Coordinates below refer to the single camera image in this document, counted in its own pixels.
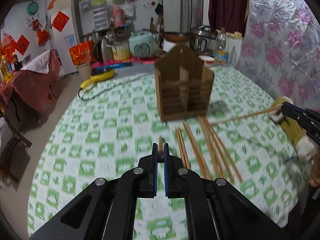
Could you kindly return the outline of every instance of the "wooden caddy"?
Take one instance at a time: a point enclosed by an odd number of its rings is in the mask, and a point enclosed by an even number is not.
[[[158,112],[162,122],[206,115],[214,73],[192,49],[177,45],[155,63]]]

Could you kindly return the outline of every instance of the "white refrigerator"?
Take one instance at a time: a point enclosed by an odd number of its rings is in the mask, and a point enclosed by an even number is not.
[[[52,26],[52,33],[62,68],[66,74],[70,74],[78,70],[72,63],[69,49],[83,42],[79,1],[56,0],[53,8],[50,10],[51,24],[60,11],[68,16],[69,20],[61,32]]]

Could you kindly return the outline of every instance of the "red curtain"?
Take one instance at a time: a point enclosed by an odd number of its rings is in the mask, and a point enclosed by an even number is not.
[[[248,0],[210,0],[209,23],[213,29],[244,35]]]

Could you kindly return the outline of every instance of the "tiled floor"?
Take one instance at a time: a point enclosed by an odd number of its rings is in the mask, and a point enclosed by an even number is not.
[[[17,147],[11,164],[11,172],[19,178],[19,183],[17,184],[8,178],[4,187],[0,189],[1,209],[22,240],[29,239],[27,207],[29,190],[36,166],[54,127],[77,95],[81,82],[78,73],[68,75],[61,81],[64,90],[54,111],[42,126],[38,125],[38,121],[33,116],[27,116],[26,118],[24,126],[27,128],[27,132],[25,132],[25,137],[32,142],[32,146],[27,150],[27,153],[23,147]]]

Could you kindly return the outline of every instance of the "black cable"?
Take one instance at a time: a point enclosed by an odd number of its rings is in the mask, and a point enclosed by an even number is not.
[[[88,101],[93,100],[93,99],[95,99],[96,97],[102,95],[103,93],[108,92],[108,91],[110,91],[110,90],[112,90],[112,89],[114,89],[114,88],[116,88],[116,87],[118,87],[118,86],[122,86],[122,85],[125,85],[125,84],[128,84],[128,83],[134,82],[134,81],[136,81],[136,80],[138,80],[138,79],[140,79],[140,78],[149,76],[149,75],[151,75],[151,74],[153,74],[153,72],[148,72],[148,73],[145,73],[145,74],[143,74],[143,75],[137,76],[136,78],[129,79],[129,80],[127,80],[127,81],[124,81],[124,82],[121,82],[121,83],[118,83],[118,84],[114,84],[112,87],[109,87],[109,88],[106,88],[106,89],[100,91],[98,94],[92,96],[91,98],[83,98],[83,97],[81,97],[81,96],[80,96],[80,92],[81,92],[81,90],[83,90],[83,89],[80,88],[80,89],[79,89],[79,92],[78,92],[78,97],[79,97],[82,101],[88,102]]]
[[[191,23],[192,23],[192,0],[191,0],[191,17],[190,17],[190,30],[189,31],[191,31]]]

